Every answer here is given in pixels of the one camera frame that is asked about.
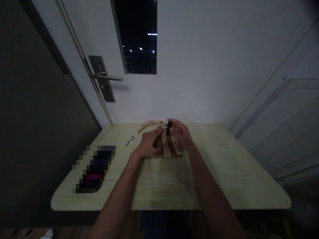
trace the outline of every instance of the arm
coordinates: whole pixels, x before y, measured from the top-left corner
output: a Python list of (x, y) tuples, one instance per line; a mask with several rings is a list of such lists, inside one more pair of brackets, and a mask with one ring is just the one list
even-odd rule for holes
[(106, 200), (90, 233), (90, 239), (120, 238), (126, 217), (131, 209), (135, 185), (143, 164), (143, 158), (156, 154), (161, 148), (154, 148), (154, 141), (162, 133), (156, 129), (145, 135), (129, 160)]
[(188, 128), (178, 120), (168, 120), (173, 121), (173, 127), (170, 132), (178, 139), (179, 144), (189, 155), (198, 201), (214, 235), (217, 238), (246, 238), (246, 232), (208, 170), (190, 136)]

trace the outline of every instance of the phone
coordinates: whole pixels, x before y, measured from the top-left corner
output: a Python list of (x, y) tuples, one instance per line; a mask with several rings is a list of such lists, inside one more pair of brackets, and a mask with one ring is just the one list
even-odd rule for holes
[(95, 193), (97, 192), (108, 167), (111, 165), (115, 156), (115, 146), (99, 146), (99, 150), (96, 155), (93, 156), (93, 160), (86, 166), (82, 179), (76, 184), (76, 193)]

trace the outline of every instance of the wooden pieces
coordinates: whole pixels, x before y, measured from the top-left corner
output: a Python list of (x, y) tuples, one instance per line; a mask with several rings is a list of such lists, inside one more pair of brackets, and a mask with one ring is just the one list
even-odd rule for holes
[(183, 155), (183, 148), (179, 145), (178, 140), (175, 136), (171, 135), (170, 136), (172, 139), (173, 147), (177, 153), (177, 155)]
[(168, 141), (167, 141), (167, 144), (165, 144), (166, 137), (167, 137), (166, 136), (166, 131), (164, 130), (164, 132), (162, 133), (162, 143), (163, 143), (164, 157), (165, 158), (170, 158), (172, 156), (172, 154), (171, 154), (171, 152), (169, 150)]
[(147, 123), (156, 122), (156, 121), (160, 122), (161, 126), (164, 126), (164, 124), (165, 124), (163, 120), (150, 120), (150, 121), (145, 122), (144, 124), (141, 124), (141, 127)]
[(152, 121), (146, 124), (143, 124), (137, 131), (137, 133), (141, 133), (144, 129), (146, 129), (148, 126), (158, 125), (160, 127), (161, 123), (159, 121)]
[[(162, 138), (161, 134), (157, 137), (157, 139), (154, 142), (154, 148), (158, 148), (158, 147), (162, 148), (162, 150), (160, 152), (158, 152), (158, 153), (156, 153), (154, 155), (149, 155), (149, 156), (145, 157), (144, 159), (165, 158), (164, 151), (163, 151), (163, 138)], [(177, 154), (177, 152), (175, 151), (175, 149), (173, 147), (173, 142), (170, 139), (168, 140), (168, 147), (169, 147), (169, 150), (171, 152), (171, 158), (180, 158), (180, 157), (182, 157), (182, 155), (178, 155)]]

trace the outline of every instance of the white door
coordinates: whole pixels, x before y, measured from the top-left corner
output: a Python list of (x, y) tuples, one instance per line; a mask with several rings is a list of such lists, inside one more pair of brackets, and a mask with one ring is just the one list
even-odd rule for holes
[(113, 123), (177, 118), (229, 129), (313, 20), (298, 0), (159, 0), (156, 75), (125, 74), (110, 0), (62, 2), (86, 58), (102, 56), (108, 75), (124, 79), (111, 82)]

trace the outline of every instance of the hand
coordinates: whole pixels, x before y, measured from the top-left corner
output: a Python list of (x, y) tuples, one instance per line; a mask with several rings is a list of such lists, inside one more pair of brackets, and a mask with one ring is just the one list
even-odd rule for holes
[(192, 140), (192, 136), (190, 136), (188, 128), (185, 125), (183, 125), (177, 119), (167, 120), (173, 122), (172, 128), (170, 128), (170, 132), (178, 139), (178, 143), (180, 146), (182, 146), (186, 151), (189, 151), (196, 147)]
[(162, 132), (163, 129), (158, 128), (146, 133), (145, 137), (142, 138), (139, 146), (133, 151), (131, 155), (138, 158), (144, 158), (146, 156), (160, 152), (162, 150), (162, 147), (154, 148), (154, 142)]

